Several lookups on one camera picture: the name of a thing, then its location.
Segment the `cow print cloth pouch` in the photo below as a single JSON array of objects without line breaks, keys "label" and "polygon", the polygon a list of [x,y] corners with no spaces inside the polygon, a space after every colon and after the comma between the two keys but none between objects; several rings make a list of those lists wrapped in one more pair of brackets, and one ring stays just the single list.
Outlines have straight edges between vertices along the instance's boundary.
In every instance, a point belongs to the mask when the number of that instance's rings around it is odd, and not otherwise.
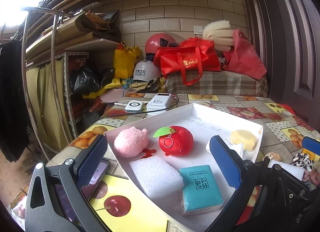
[{"label": "cow print cloth pouch", "polygon": [[304,168],[305,170],[311,170],[313,166],[313,160],[310,159],[308,153],[297,153],[292,158],[292,164],[294,166]]}]

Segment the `brown knotted rope toy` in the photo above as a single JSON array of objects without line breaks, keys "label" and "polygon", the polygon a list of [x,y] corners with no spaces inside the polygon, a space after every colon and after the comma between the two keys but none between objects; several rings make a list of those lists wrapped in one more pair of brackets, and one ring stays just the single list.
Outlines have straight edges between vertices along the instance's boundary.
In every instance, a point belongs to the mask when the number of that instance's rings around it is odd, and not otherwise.
[{"label": "brown knotted rope toy", "polygon": [[278,161],[278,162],[281,162],[282,161],[282,158],[281,156],[278,154],[278,153],[275,153],[275,152],[269,152],[267,153],[263,160],[264,159],[269,159],[269,160],[275,160],[275,161]]}]

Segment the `white foam block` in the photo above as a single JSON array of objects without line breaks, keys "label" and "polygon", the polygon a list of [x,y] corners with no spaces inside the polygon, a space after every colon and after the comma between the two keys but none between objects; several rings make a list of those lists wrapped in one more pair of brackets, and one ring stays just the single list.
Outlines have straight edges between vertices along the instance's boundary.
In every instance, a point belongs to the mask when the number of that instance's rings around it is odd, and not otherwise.
[{"label": "white foam block", "polygon": [[180,173],[157,155],[130,162],[130,167],[150,199],[166,197],[184,188]]}]

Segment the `teal tissue pack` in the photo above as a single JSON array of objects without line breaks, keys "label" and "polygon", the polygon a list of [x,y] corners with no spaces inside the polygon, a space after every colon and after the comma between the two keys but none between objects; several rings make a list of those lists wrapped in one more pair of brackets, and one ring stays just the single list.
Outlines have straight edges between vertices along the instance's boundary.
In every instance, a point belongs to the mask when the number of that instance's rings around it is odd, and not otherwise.
[{"label": "teal tissue pack", "polygon": [[224,204],[209,165],[180,168],[180,175],[184,183],[180,191],[183,215],[214,211]]}]

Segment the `red plush apple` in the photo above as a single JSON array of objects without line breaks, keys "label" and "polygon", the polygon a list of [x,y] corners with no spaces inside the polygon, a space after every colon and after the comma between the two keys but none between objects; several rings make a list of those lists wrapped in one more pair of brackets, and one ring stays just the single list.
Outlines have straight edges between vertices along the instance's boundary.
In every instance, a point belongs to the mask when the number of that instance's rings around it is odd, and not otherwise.
[{"label": "red plush apple", "polygon": [[154,133],[153,138],[158,138],[159,147],[166,156],[187,156],[194,147],[192,133],[182,126],[161,127]]}]

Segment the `black hanging garment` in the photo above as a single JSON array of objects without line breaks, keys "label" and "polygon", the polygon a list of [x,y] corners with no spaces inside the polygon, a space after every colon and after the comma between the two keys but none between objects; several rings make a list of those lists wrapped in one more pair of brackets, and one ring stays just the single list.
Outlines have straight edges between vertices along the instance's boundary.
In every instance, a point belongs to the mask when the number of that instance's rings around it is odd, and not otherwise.
[{"label": "black hanging garment", "polygon": [[9,162],[19,160],[29,144],[21,47],[17,40],[1,45],[1,152]]}]

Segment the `pink fluffy plush ball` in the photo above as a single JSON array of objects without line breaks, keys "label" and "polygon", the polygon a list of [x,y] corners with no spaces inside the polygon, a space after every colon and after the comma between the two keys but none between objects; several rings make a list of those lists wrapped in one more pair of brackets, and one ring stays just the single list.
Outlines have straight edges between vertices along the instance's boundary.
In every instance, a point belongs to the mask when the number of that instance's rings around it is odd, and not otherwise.
[{"label": "pink fluffy plush ball", "polygon": [[114,140],[116,153],[125,159],[139,155],[149,143],[148,131],[131,127],[121,131]]}]

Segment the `plaid covered bench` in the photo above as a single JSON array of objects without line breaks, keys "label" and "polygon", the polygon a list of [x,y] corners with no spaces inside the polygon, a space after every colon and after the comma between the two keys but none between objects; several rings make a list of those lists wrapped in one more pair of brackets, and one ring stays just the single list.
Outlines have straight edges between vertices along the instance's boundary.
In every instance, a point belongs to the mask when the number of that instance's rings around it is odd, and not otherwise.
[{"label": "plaid covered bench", "polygon": [[230,71],[205,71],[196,83],[186,86],[179,72],[171,73],[164,88],[172,94],[229,95],[266,97],[268,85],[265,77],[256,80]]}]

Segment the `white power bank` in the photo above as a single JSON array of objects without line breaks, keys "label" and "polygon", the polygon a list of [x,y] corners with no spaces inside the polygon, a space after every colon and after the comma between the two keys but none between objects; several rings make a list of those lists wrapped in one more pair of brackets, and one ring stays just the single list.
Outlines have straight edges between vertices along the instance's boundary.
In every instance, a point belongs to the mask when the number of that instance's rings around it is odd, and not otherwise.
[{"label": "white power bank", "polygon": [[172,94],[157,93],[146,105],[147,111],[166,110],[171,106]]}]

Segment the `black plastic bag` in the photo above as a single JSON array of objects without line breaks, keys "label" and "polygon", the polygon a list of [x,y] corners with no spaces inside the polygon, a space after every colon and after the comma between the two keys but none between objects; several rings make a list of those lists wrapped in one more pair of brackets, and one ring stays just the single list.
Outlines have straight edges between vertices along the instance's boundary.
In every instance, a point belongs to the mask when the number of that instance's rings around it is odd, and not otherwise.
[{"label": "black plastic bag", "polygon": [[89,94],[97,92],[105,85],[110,84],[114,78],[115,68],[106,68],[102,73],[82,66],[79,70],[72,70],[69,84],[73,94]]}]

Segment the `red tote bag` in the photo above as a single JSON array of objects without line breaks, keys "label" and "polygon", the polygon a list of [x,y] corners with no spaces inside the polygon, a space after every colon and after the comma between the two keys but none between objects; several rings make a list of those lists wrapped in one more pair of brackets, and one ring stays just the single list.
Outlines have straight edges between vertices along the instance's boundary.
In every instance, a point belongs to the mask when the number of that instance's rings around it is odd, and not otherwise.
[{"label": "red tote bag", "polygon": [[214,42],[198,37],[188,38],[178,47],[158,48],[153,64],[164,77],[180,72],[186,86],[198,82],[205,71],[221,70]]}]

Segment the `dark wooden door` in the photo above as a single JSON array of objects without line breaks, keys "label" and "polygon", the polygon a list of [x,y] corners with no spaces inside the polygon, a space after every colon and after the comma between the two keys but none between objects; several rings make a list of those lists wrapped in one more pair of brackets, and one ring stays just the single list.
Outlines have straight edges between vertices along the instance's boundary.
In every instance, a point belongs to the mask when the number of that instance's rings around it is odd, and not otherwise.
[{"label": "dark wooden door", "polygon": [[319,0],[245,0],[268,96],[319,129]]}]

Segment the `yellow shopping bag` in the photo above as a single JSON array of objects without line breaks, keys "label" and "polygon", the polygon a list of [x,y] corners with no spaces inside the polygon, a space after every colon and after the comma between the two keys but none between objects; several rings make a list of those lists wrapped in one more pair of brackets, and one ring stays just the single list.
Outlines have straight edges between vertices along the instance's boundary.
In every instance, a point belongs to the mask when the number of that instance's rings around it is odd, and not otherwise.
[{"label": "yellow shopping bag", "polygon": [[141,60],[140,48],[129,47],[122,41],[114,51],[114,76],[121,79],[132,77],[136,64]]}]

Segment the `metal clothes rack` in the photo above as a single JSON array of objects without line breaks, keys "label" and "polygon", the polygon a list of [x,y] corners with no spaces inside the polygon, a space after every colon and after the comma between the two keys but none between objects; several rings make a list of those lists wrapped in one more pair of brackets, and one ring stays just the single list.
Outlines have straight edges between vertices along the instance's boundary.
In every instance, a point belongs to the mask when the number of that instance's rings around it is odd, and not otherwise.
[{"label": "metal clothes rack", "polygon": [[[47,160],[63,150],[70,140],[71,132],[67,127],[63,106],[63,80],[56,72],[62,67],[62,62],[56,60],[55,45],[59,25],[67,17],[63,11],[46,8],[25,8],[28,14],[24,21],[22,37],[22,81],[27,111],[32,129],[40,143]],[[29,19],[32,13],[52,15],[53,29],[50,37],[50,58],[27,68],[26,49],[29,29]]]}]

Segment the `white round wireless charger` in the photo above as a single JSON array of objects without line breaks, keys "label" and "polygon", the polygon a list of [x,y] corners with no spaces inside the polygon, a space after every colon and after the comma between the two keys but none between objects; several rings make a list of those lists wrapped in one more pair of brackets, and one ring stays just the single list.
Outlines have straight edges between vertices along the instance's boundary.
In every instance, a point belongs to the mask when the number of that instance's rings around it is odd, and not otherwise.
[{"label": "white round wireless charger", "polygon": [[129,101],[125,106],[125,112],[132,114],[139,113],[142,111],[143,104],[144,103],[142,101]]}]

